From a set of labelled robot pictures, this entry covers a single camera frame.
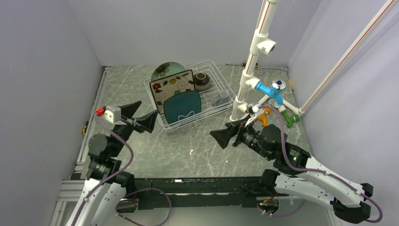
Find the dark teal square plate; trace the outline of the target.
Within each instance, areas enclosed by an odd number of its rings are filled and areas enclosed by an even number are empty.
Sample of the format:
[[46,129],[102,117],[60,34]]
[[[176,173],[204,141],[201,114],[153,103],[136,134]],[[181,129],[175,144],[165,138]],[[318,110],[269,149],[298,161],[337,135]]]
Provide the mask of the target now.
[[187,119],[201,111],[201,97],[198,91],[186,91],[164,102],[164,115],[168,124]]

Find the brown patterned ceramic bowl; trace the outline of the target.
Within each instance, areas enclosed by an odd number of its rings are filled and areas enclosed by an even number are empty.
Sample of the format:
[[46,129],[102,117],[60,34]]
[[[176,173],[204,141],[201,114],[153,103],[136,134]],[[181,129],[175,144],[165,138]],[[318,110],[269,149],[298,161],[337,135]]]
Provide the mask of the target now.
[[195,89],[199,91],[207,90],[211,85],[210,77],[206,73],[196,73],[193,82]]

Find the grey dotted ceramic mug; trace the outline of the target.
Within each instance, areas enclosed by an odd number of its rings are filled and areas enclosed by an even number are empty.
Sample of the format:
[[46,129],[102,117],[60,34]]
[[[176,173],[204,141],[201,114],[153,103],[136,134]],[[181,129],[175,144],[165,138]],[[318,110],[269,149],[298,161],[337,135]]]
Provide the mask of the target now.
[[221,91],[212,101],[211,105],[213,107],[224,105],[230,101],[230,96],[227,91]]

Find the brown rectangular floral plate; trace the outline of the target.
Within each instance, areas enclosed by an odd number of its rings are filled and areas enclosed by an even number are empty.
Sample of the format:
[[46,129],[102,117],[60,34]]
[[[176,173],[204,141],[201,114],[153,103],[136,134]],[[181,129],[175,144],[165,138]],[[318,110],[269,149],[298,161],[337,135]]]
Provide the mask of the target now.
[[164,114],[164,102],[174,95],[195,90],[192,70],[182,71],[151,81],[149,88],[159,114]]

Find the teal flower ceramic plate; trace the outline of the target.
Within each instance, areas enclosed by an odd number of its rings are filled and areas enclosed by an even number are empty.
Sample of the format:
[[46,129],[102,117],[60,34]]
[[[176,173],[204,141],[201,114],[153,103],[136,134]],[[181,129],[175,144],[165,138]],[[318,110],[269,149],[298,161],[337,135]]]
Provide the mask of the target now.
[[165,62],[159,65],[152,73],[151,81],[156,81],[179,72],[185,71],[185,67],[177,62]]

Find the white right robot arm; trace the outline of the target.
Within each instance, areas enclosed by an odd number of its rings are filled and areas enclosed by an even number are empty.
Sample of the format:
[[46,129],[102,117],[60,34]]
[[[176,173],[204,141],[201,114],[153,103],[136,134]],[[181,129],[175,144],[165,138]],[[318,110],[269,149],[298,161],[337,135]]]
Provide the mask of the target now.
[[292,195],[332,210],[339,219],[359,224],[369,220],[371,206],[366,199],[373,194],[373,186],[355,183],[336,175],[306,150],[288,143],[278,127],[270,124],[261,131],[247,124],[247,120],[229,122],[224,129],[210,135],[222,149],[231,138],[233,146],[245,145],[267,161],[273,169],[264,170],[255,189],[244,187],[256,195]]

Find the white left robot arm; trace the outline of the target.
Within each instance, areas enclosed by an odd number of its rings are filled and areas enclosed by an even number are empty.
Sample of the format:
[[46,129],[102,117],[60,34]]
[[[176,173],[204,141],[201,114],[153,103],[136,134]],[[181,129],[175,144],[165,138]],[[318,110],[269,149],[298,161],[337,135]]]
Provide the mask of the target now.
[[125,171],[134,158],[128,140],[133,132],[152,133],[159,114],[155,109],[135,117],[141,104],[136,101],[95,110],[96,123],[109,134],[95,134],[88,142],[88,171],[68,226],[101,226],[123,197],[134,194],[134,175]]

